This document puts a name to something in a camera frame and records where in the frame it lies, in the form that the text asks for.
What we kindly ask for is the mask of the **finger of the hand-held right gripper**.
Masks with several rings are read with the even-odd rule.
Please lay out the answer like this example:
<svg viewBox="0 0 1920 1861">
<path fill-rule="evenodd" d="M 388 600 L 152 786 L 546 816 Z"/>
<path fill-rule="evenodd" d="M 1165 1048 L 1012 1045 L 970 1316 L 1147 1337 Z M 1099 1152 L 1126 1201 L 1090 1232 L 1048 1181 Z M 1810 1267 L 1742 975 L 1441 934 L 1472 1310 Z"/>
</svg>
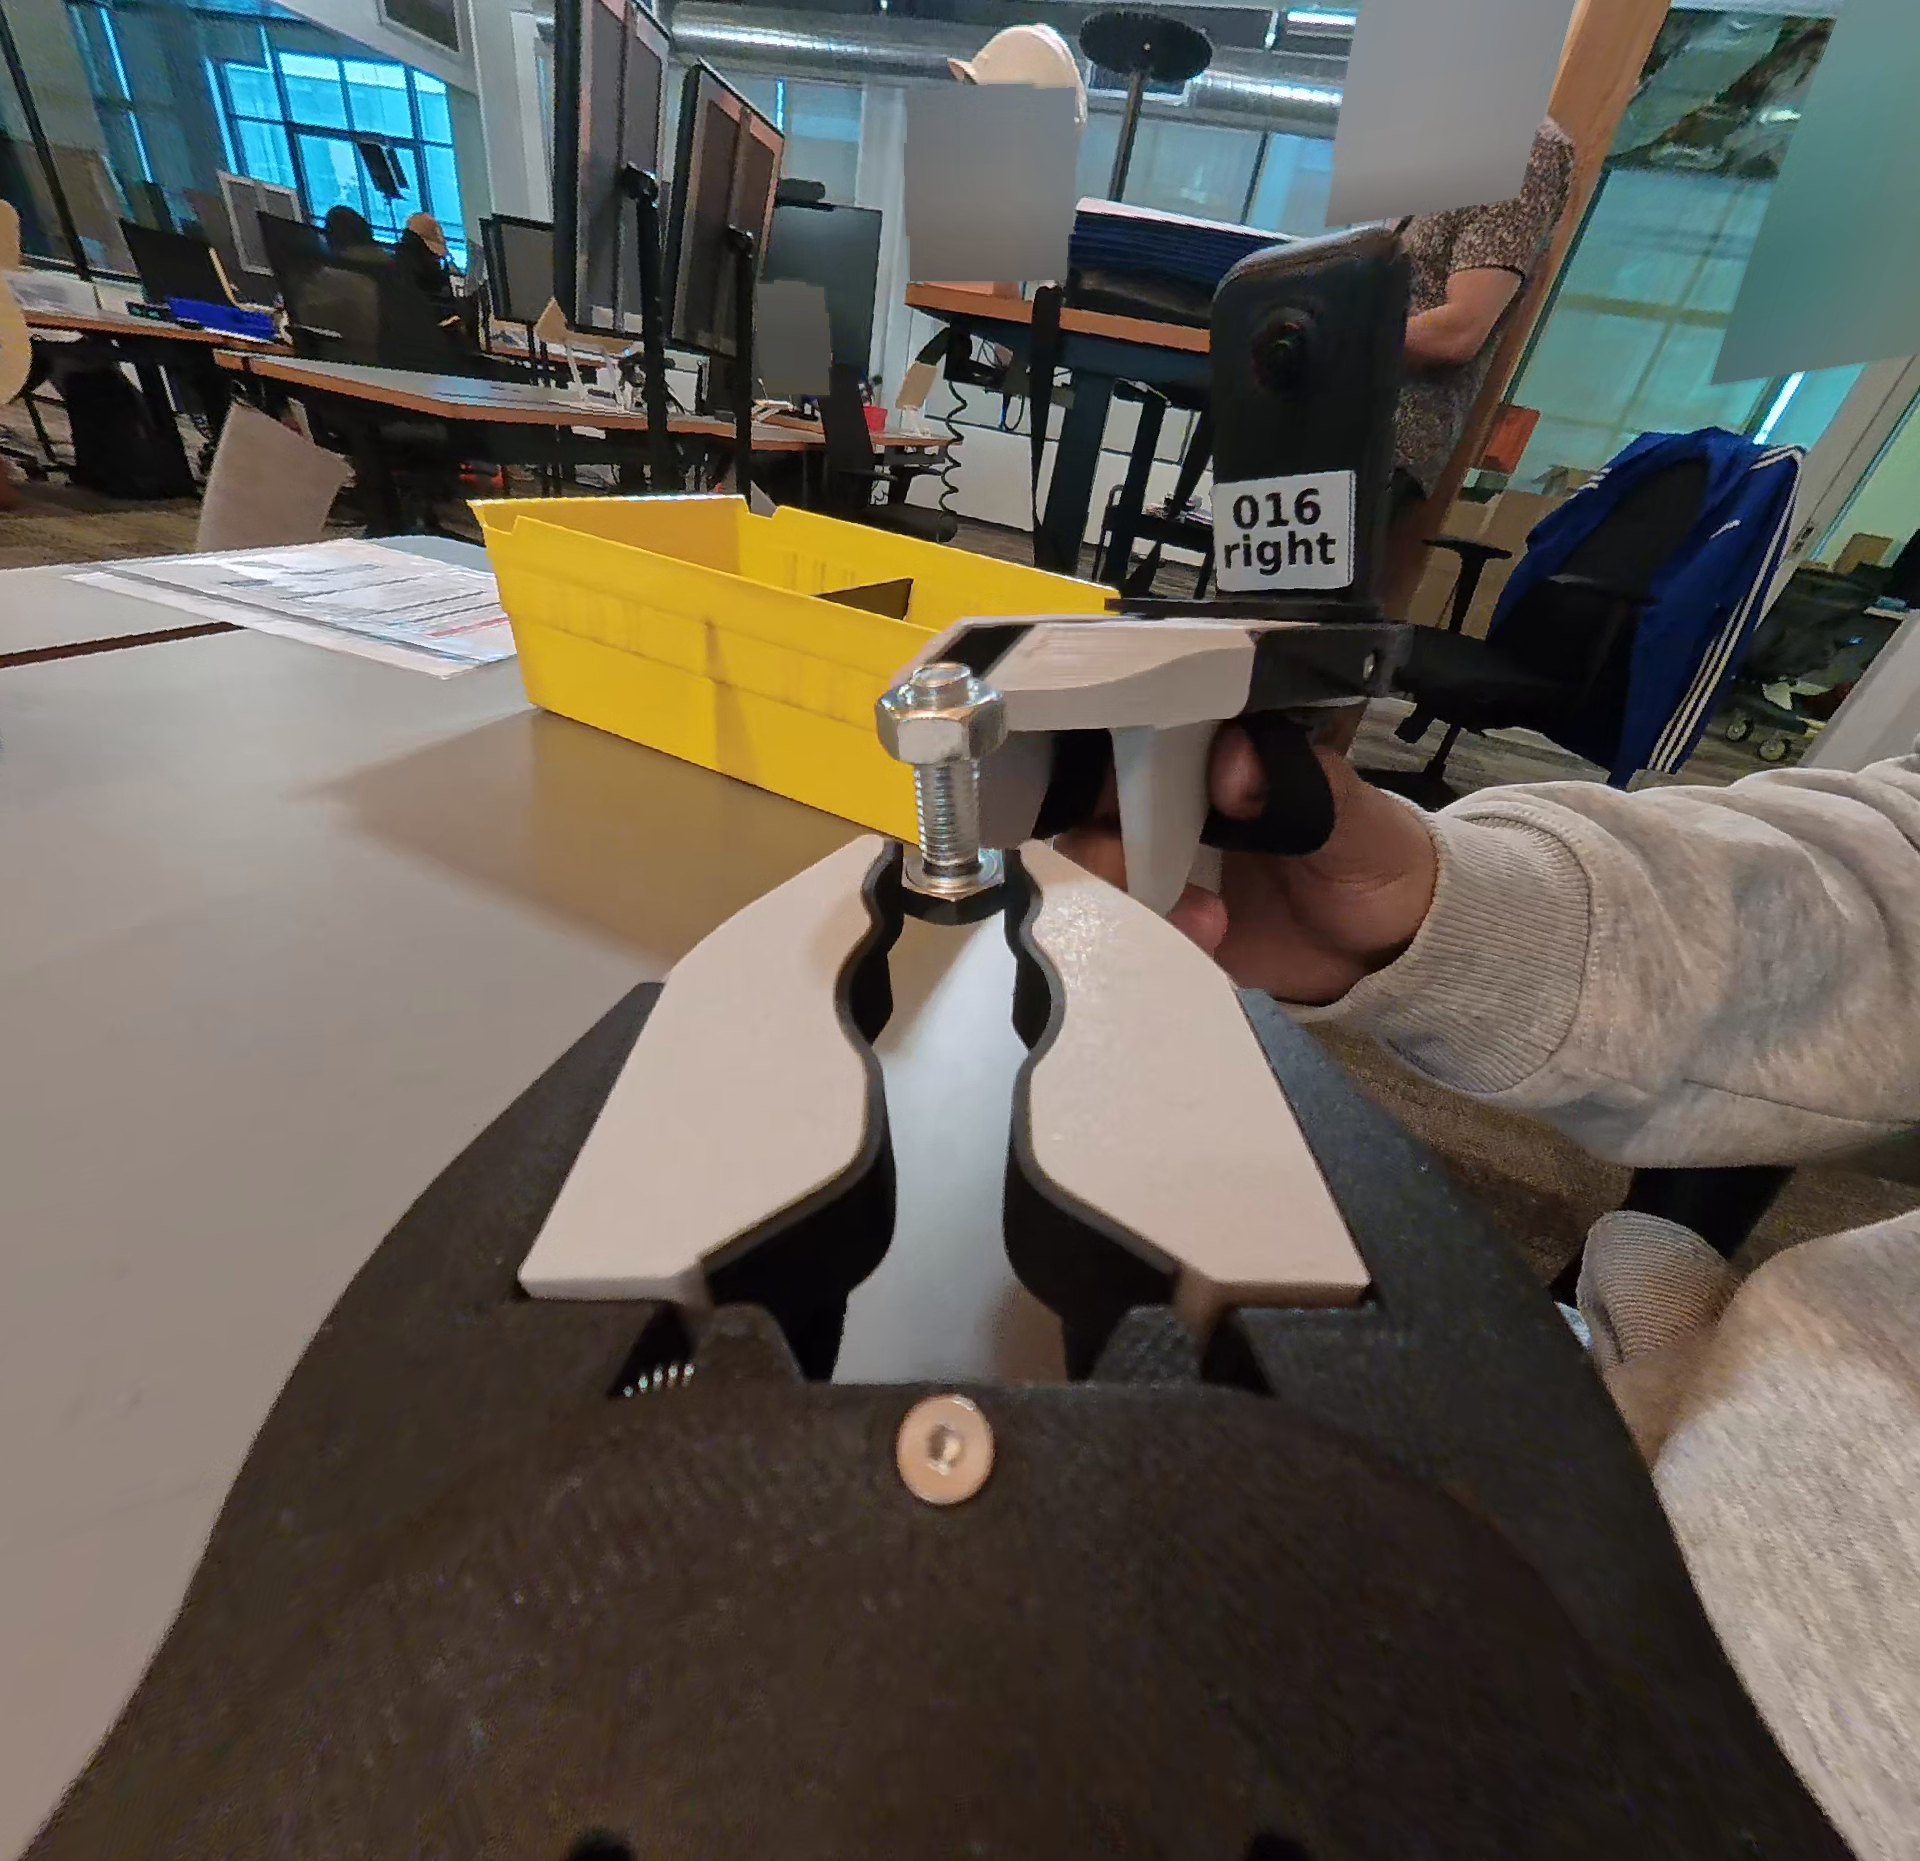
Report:
<svg viewBox="0 0 1920 1861">
<path fill-rule="evenodd" d="M 964 622 L 930 643 L 888 694 L 878 720 L 907 707 L 918 669 L 964 665 L 1004 698 L 1010 723 L 1126 723 L 1141 718 L 1139 665 L 1122 651 L 1118 619 Z"/>
<path fill-rule="evenodd" d="M 1246 706 L 1253 631 L 1188 622 L 1039 622 L 982 681 L 1008 734 L 982 761 L 982 839 L 1039 839 L 1058 737 L 1220 723 Z"/>
</svg>

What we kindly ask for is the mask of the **silver hex nut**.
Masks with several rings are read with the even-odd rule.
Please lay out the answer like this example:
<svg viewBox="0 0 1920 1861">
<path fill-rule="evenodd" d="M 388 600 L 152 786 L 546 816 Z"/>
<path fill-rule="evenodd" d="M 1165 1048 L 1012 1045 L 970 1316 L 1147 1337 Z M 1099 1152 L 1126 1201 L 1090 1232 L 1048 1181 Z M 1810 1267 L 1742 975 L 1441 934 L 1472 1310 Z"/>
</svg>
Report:
<svg viewBox="0 0 1920 1861">
<path fill-rule="evenodd" d="M 878 696 L 878 744 L 904 768 L 978 763 L 1008 737 L 1008 706 L 985 684 L 974 684 L 953 706 L 930 706 L 918 684 Z"/>
</svg>

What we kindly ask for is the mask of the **silver bolt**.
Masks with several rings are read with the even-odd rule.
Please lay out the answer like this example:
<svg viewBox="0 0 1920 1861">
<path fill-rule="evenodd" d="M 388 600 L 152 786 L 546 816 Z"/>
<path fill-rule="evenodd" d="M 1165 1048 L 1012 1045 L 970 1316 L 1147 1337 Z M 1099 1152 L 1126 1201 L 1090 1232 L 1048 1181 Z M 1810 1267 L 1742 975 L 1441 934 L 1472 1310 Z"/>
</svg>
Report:
<svg viewBox="0 0 1920 1861">
<path fill-rule="evenodd" d="M 931 665 L 918 669 L 910 684 L 930 706 L 953 706 L 982 681 L 964 665 Z M 907 881 L 931 898 L 961 901 L 1002 884 L 1002 855 L 982 844 L 978 773 L 982 761 L 914 769 L 921 870 Z"/>
</svg>

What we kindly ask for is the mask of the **blue-legged standing desk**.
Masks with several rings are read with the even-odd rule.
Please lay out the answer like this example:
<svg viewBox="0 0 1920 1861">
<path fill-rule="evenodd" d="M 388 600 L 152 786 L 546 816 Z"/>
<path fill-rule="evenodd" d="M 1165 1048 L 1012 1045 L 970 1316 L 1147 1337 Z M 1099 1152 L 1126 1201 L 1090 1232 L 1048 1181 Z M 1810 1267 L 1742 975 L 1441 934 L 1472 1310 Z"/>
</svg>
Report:
<svg viewBox="0 0 1920 1861">
<path fill-rule="evenodd" d="M 904 305 L 952 325 L 953 344 L 988 340 L 1029 364 L 1029 490 L 1036 503 L 1036 565 L 1080 570 L 1096 504 L 1108 452 L 1108 418 L 1118 390 L 1136 394 L 1139 429 L 1122 474 L 1122 513 L 1096 561 L 1096 576 L 1115 583 L 1136 552 L 1147 483 L 1159 455 L 1165 415 L 1201 407 L 1210 374 L 1210 333 L 1191 325 L 1128 318 L 1067 305 L 1036 338 L 1036 303 L 970 283 L 910 283 Z"/>
</svg>

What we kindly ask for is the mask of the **long wooden desk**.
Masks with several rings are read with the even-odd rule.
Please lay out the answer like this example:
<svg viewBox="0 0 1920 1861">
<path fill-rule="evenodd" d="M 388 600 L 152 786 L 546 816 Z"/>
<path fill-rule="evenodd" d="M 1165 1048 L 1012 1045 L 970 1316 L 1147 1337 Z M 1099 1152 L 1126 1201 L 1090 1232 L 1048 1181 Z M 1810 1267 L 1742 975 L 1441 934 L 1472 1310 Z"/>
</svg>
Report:
<svg viewBox="0 0 1920 1861">
<path fill-rule="evenodd" d="M 423 374 L 406 369 L 372 369 L 351 362 L 317 362 L 270 355 L 264 345 L 215 345 L 213 362 L 228 374 L 297 397 L 317 407 L 351 407 L 430 418 L 467 430 L 520 430 L 556 437 L 557 445 L 532 448 L 532 462 L 557 462 L 565 445 L 586 444 L 609 462 L 640 458 L 649 444 L 649 415 L 643 408 L 618 408 L 610 401 L 569 394 L 557 386 L 520 386 L 503 381 L 473 381 L 452 374 Z M 665 430 L 677 444 L 694 444 L 734 455 L 737 429 L 728 418 L 677 412 L 667 407 Z M 874 448 L 882 466 L 934 466 L 958 448 L 958 433 L 874 433 Z M 824 425 L 801 418 L 756 422 L 756 455 L 827 455 Z"/>
<path fill-rule="evenodd" d="M 179 369 L 186 355 L 221 372 L 239 372 L 254 362 L 294 362 L 297 354 L 278 340 L 254 340 L 228 330 L 197 330 L 171 318 L 147 318 L 138 311 L 97 308 L 35 308 L 2 305 L 2 379 L 19 390 L 28 379 L 35 340 L 46 338 L 93 338 L 110 340 L 123 358 L 134 364 Z"/>
</svg>

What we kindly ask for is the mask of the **person's right hand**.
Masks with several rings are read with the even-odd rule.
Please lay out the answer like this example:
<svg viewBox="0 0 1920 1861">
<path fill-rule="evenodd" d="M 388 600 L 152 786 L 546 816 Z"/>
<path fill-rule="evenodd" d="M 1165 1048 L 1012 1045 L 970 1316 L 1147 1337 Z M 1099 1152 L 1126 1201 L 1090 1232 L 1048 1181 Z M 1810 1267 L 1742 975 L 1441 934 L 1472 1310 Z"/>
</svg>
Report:
<svg viewBox="0 0 1920 1861">
<path fill-rule="evenodd" d="M 1188 887 L 1165 921 L 1239 989 L 1326 1008 L 1405 953 L 1437 891 L 1437 844 L 1421 811 L 1303 737 L 1283 788 L 1328 821 L 1326 843 L 1297 858 L 1224 851 L 1220 887 Z"/>
</svg>

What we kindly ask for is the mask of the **stack of blue folders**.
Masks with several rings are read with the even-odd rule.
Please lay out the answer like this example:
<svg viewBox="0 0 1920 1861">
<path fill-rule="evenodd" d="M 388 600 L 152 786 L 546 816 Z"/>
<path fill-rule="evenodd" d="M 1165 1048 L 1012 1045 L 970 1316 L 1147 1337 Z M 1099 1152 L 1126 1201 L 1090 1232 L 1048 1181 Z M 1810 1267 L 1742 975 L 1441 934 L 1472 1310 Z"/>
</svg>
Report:
<svg viewBox="0 0 1920 1861">
<path fill-rule="evenodd" d="M 1216 290 L 1268 235 L 1214 218 L 1165 217 L 1136 204 L 1080 200 L 1068 235 L 1068 276 L 1128 283 Z"/>
</svg>

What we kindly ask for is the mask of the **yellow plastic bin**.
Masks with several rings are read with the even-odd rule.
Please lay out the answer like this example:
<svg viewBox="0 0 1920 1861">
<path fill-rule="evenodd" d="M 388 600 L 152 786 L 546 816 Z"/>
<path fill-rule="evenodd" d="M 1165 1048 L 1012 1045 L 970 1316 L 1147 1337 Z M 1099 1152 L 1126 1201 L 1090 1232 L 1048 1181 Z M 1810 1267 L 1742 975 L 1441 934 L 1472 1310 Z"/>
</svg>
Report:
<svg viewBox="0 0 1920 1861">
<path fill-rule="evenodd" d="M 702 769 L 914 839 L 875 698 L 961 622 L 1099 614 L 1099 583 L 804 510 L 473 504 L 527 698 Z"/>
</svg>

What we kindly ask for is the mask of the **black round floor lamp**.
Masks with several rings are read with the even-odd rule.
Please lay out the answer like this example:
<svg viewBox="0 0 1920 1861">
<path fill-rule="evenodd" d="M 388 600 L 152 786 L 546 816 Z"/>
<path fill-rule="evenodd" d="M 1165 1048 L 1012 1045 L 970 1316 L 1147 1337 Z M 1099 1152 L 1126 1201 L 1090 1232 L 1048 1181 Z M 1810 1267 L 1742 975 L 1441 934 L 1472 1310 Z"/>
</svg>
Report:
<svg viewBox="0 0 1920 1861">
<path fill-rule="evenodd" d="M 1205 32 L 1156 11 L 1096 11 L 1080 29 L 1080 50 L 1090 70 L 1115 71 L 1126 89 L 1108 200 L 1122 204 L 1136 164 L 1139 122 L 1147 89 L 1184 89 L 1214 66 Z"/>
</svg>

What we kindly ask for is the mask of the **blue striped jacket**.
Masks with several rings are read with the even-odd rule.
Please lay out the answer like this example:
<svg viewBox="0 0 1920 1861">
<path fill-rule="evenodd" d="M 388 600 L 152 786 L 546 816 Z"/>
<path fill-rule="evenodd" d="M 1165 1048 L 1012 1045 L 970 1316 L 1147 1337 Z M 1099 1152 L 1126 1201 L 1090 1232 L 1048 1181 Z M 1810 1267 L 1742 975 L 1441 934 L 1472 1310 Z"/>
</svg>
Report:
<svg viewBox="0 0 1920 1861">
<path fill-rule="evenodd" d="M 1781 570 L 1799 503 L 1802 448 L 1772 448 L 1733 430 L 1643 433 L 1594 482 L 1543 516 L 1504 583 L 1499 626 L 1524 594 L 1589 534 L 1647 474 L 1706 455 L 1709 487 L 1684 545 L 1652 581 L 1628 669 L 1623 720 L 1609 783 L 1675 773 L 1709 727 L 1747 655 Z"/>
</svg>

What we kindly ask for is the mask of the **large black monitor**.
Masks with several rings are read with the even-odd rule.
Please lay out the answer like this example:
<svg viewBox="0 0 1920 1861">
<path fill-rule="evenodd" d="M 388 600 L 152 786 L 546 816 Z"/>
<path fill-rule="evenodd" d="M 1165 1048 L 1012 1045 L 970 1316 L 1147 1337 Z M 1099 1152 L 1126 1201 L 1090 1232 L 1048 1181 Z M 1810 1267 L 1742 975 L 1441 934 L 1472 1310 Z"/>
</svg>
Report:
<svg viewBox="0 0 1920 1861">
<path fill-rule="evenodd" d="M 718 70 L 699 61 L 684 76 L 667 217 L 667 340 L 711 358 L 737 358 L 751 318 L 740 315 L 737 264 L 773 235 L 786 133 Z"/>
<path fill-rule="evenodd" d="M 646 338 L 671 55 L 643 0 L 556 0 L 553 298 L 581 333 Z"/>
</svg>

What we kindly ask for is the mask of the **small black monitor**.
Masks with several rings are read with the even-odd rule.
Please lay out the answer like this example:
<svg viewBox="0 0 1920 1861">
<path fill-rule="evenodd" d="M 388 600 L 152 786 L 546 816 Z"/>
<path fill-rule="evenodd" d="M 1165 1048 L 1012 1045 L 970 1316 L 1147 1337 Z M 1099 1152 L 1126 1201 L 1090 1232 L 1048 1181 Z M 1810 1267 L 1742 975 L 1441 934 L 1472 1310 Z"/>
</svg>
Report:
<svg viewBox="0 0 1920 1861">
<path fill-rule="evenodd" d="M 556 290 L 556 224 L 519 217 L 488 217 L 482 281 L 491 311 L 503 325 L 532 329 Z"/>
</svg>

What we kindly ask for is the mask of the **laminated paper sheet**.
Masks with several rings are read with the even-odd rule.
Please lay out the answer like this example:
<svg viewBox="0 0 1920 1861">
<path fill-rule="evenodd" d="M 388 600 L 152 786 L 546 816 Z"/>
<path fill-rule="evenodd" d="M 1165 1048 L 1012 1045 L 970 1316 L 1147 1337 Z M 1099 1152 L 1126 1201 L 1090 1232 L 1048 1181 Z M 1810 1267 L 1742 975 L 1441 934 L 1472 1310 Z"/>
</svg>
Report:
<svg viewBox="0 0 1920 1861">
<path fill-rule="evenodd" d="M 461 541 L 329 541 L 119 557 L 75 570 L 75 581 L 428 677 L 512 665 L 519 655 L 491 556 Z"/>
</svg>

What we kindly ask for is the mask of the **person's grey sweatshirt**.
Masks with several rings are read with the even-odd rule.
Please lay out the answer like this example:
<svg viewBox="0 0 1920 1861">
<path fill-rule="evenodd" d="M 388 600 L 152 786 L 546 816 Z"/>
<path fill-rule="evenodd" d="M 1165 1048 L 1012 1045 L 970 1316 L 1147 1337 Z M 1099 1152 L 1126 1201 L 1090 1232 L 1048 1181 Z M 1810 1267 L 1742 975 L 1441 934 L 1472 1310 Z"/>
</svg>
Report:
<svg viewBox="0 0 1920 1861">
<path fill-rule="evenodd" d="M 1621 1209 L 1576 1313 L 1763 1728 L 1858 1858 L 1917 1858 L 1917 1215 L 1738 1279 Z"/>
</svg>

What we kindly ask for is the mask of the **silver ventilation duct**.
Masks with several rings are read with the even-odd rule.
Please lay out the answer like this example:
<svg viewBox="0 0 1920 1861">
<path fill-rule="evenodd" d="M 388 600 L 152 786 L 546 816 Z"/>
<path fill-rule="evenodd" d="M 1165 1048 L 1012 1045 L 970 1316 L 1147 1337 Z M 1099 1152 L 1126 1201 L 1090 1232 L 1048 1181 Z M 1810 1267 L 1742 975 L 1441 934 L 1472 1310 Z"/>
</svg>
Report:
<svg viewBox="0 0 1920 1861">
<path fill-rule="evenodd" d="M 818 83 L 943 85 L 988 40 L 978 29 L 921 24 L 896 17 L 756 13 L 677 5 L 667 32 L 687 61 L 722 70 L 779 71 Z M 1156 120 L 1191 120 L 1333 137 L 1344 90 L 1330 79 L 1286 71 L 1277 61 L 1216 50 L 1184 85 L 1150 83 L 1141 107 Z"/>
</svg>

